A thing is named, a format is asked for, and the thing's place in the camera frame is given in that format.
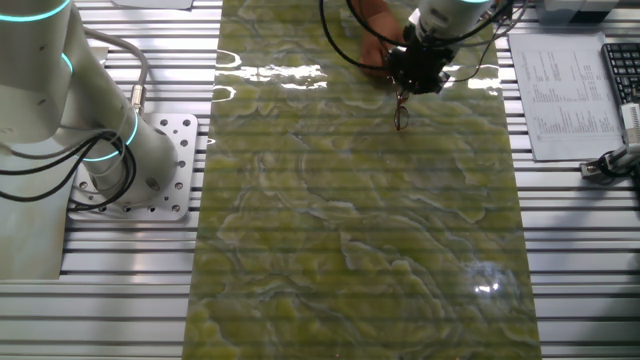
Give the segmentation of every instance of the mounting plate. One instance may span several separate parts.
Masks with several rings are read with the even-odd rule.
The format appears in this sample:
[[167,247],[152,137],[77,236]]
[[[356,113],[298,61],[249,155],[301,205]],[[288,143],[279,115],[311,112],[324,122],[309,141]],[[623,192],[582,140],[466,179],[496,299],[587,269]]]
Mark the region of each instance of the mounting plate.
[[[69,212],[75,221],[91,222],[163,222],[180,221],[189,210],[191,180],[198,138],[198,119],[183,114],[145,114],[147,124],[161,129],[173,141],[178,153],[176,174],[171,185],[161,191],[155,199],[135,207],[123,207],[112,204],[106,209]],[[97,204],[104,201],[101,195],[91,195],[83,190],[95,192],[89,173],[84,167],[78,169],[74,179],[71,198],[78,201]]]

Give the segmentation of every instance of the human hand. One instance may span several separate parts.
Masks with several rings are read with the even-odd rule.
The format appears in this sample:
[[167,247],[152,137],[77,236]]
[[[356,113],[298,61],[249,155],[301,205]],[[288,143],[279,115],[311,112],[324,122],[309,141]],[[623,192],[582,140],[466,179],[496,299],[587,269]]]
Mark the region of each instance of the human hand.
[[[395,16],[390,11],[383,11],[367,19],[367,23],[371,28],[377,31],[380,35],[403,42],[402,28],[396,20]],[[365,30],[362,37],[362,53],[360,55],[360,62],[370,66],[385,66],[385,60],[387,53],[389,52],[390,44],[381,43],[378,38]],[[362,69],[365,74],[371,76],[388,76],[387,71]]]

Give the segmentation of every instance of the glossy stone surface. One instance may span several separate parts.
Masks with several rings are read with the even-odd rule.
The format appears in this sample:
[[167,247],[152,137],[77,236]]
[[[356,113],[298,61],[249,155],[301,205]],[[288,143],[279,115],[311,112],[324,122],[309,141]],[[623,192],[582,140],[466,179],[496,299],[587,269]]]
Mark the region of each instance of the glossy stone surface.
[[495,49],[397,132],[317,5],[224,1],[184,358],[539,359]]

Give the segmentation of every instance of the black device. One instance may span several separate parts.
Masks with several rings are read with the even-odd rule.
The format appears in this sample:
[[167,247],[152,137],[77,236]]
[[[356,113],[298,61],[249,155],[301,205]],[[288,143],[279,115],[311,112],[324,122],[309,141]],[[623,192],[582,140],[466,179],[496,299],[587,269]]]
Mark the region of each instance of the black device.
[[640,44],[605,44],[602,46],[602,57],[618,106],[638,102]]

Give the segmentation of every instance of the black cable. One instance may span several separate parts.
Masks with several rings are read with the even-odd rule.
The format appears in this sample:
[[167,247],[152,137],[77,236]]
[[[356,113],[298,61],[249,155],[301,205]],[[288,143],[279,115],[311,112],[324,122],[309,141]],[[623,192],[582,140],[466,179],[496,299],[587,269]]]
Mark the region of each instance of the black cable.
[[31,175],[31,174],[36,174],[42,171],[46,171],[49,169],[52,169],[60,164],[62,164],[63,162],[71,159],[74,155],[76,155],[77,153],[79,153],[80,151],[82,151],[83,148],[85,148],[87,145],[89,145],[90,143],[94,142],[96,139],[96,137],[92,137],[90,139],[88,139],[87,141],[83,142],[82,144],[78,145],[78,147],[76,147],[75,149],[73,149],[71,152],[69,152],[67,155],[59,158],[56,161],[53,161],[47,165],[43,165],[37,168],[33,168],[33,169],[24,169],[24,170],[0,170],[0,175],[6,175],[6,176],[21,176],[21,175]]
[[353,7],[353,3],[351,2],[351,0],[347,0],[347,6],[349,7],[349,11],[351,11],[351,14],[353,15],[354,18],[356,18],[356,21],[358,21],[358,23],[360,24],[360,26],[362,26],[365,30],[367,30],[367,32],[369,32],[371,35],[377,37],[380,40],[384,40],[385,42],[388,42],[391,45],[395,45],[395,46],[407,46],[404,43],[401,43],[399,41],[395,41],[392,39],[389,39],[388,37],[380,34],[379,32],[375,31],[371,26],[369,26],[369,24],[364,21],[360,15],[358,14],[358,12],[356,11],[356,9]]
[[78,157],[78,160],[76,160],[76,162],[73,164],[73,167],[71,168],[71,170],[69,170],[69,173],[67,173],[67,175],[64,177],[64,179],[58,185],[56,185],[53,189],[51,189],[51,190],[49,190],[49,191],[47,191],[47,192],[45,192],[43,194],[40,194],[40,195],[28,196],[28,197],[15,196],[15,195],[7,194],[5,192],[0,191],[0,197],[4,198],[4,199],[7,199],[7,200],[15,201],[15,202],[26,203],[26,202],[40,201],[42,199],[46,199],[49,196],[57,193],[58,191],[60,191],[67,184],[67,182],[69,182],[69,180],[75,174],[76,170],[78,170],[78,167],[80,167],[80,164],[82,164],[82,161],[87,157],[89,152],[91,152],[91,150],[96,146],[96,144],[100,140],[102,140],[102,137],[104,137],[104,136],[105,136],[105,134],[103,133],[103,134],[100,134],[100,135],[90,139],[90,144],[84,146],[85,150]]
[[624,173],[616,173],[616,172],[613,172],[613,171],[609,170],[609,166],[608,166],[609,164],[607,163],[607,155],[611,155],[612,153],[613,153],[613,151],[607,151],[602,156],[600,156],[600,158],[598,159],[598,169],[600,170],[600,172],[602,174],[604,174],[605,176],[608,176],[608,177],[610,177],[612,179],[618,179],[618,178],[631,176],[631,173],[633,172],[633,168],[630,168],[629,170],[627,170]]
[[135,157],[133,156],[133,153],[131,152],[131,149],[129,149],[127,145],[123,144],[123,146],[124,146],[124,149],[118,148],[118,150],[126,152],[125,158],[129,160],[130,167],[131,167],[131,169],[129,169],[129,166],[127,166],[127,164],[125,163],[125,177],[127,178],[127,181],[123,183],[124,186],[121,187],[120,190],[118,190],[111,197],[109,197],[108,199],[106,199],[105,201],[99,204],[93,204],[93,205],[85,204],[80,201],[71,199],[70,201],[76,204],[76,206],[73,208],[67,209],[68,211],[79,212],[79,211],[90,211],[90,210],[100,209],[118,201],[127,191],[129,191],[129,189],[133,185],[133,182],[135,181],[138,170],[137,170],[136,160],[135,160]]
[[386,67],[383,67],[383,66],[371,66],[371,65],[362,64],[356,60],[353,60],[352,58],[349,57],[349,55],[345,54],[342,50],[340,50],[340,48],[338,47],[338,44],[336,44],[335,41],[333,41],[333,37],[331,37],[331,33],[329,32],[329,27],[327,26],[327,19],[324,16],[324,0],[319,0],[318,3],[320,4],[320,21],[322,22],[322,30],[324,30],[324,35],[327,37],[329,44],[331,44],[331,46],[333,47],[333,50],[335,50],[338,53],[338,55],[340,55],[343,59],[345,59],[350,64],[355,65],[362,69],[383,70],[383,71],[388,70]]
[[487,53],[489,52],[489,48],[491,48],[491,45],[493,44],[493,41],[495,40],[496,36],[498,35],[498,32],[500,31],[500,27],[502,26],[502,24],[504,24],[504,21],[506,19],[502,19],[500,21],[500,24],[498,24],[498,26],[496,26],[496,31],[493,33],[493,36],[491,37],[491,41],[487,44],[487,47],[484,48],[484,51],[482,52],[482,56],[480,56],[480,62],[478,63],[478,66],[476,67],[476,71],[473,72],[473,74],[471,74],[470,76],[464,78],[464,79],[460,79],[460,80],[452,80],[451,82],[456,83],[456,82],[465,82],[465,81],[469,81],[471,79],[473,79],[476,75],[478,75],[478,72],[480,72],[480,68],[482,67],[482,62],[484,61],[485,56],[487,56]]
[[[395,46],[406,46],[406,44],[403,44],[403,43],[400,43],[398,41],[389,39],[386,36],[384,36],[384,35],[378,33],[377,31],[375,31],[373,28],[371,28],[371,26],[369,26],[369,24],[367,24],[358,15],[356,9],[353,7],[353,4],[351,3],[351,0],[346,0],[346,1],[347,1],[347,6],[349,7],[349,10],[351,11],[351,14],[353,15],[353,17],[356,18],[356,21],[358,21],[360,26],[362,26],[366,31],[368,31],[370,34],[372,34],[373,36],[377,37],[378,39],[381,39],[381,40],[384,40],[385,42],[388,42],[389,44],[392,44],[392,45],[395,45]],[[464,35],[457,36],[455,38],[448,38],[448,39],[432,37],[431,39],[433,40],[433,44],[429,44],[426,47],[427,48],[445,47],[445,46],[452,45],[452,44],[458,43],[460,41],[463,41],[463,40],[466,40],[466,39],[472,37],[473,35],[475,35],[475,34],[479,33],[480,31],[484,30],[493,21],[498,19],[505,11],[507,11],[507,9],[509,9],[513,5],[514,2],[515,2],[515,0],[510,0],[509,2],[507,2],[507,4],[505,4],[505,6],[503,6],[500,10],[496,11],[484,23],[482,23],[481,25],[478,25],[476,28],[474,28],[473,30],[469,31],[468,33],[466,33]]]
[[508,9],[511,9],[514,3],[515,3],[515,0],[509,0],[509,2],[507,2],[500,10],[496,11],[493,14],[493,16],[491,16],[489,19],[487,19],[487,21],[482,23],[482,25],[476,26],[475,29],[469,31],[464,35],[460,35],[455,38],[448,38],[448,39],[440,39],[440,38],[434,37],[433,40],[438,43],[437,47],[447,46],[447,45],[455,44],[460,41],[466,40],[472,37],[473,35],[479,33],[480,31],[484,30],[487,26],[491,25],[491,23],[496,21],[496,19],[498,19],[500,16],[502,16],[502,14],[504,14],[505,11],[507,11]]

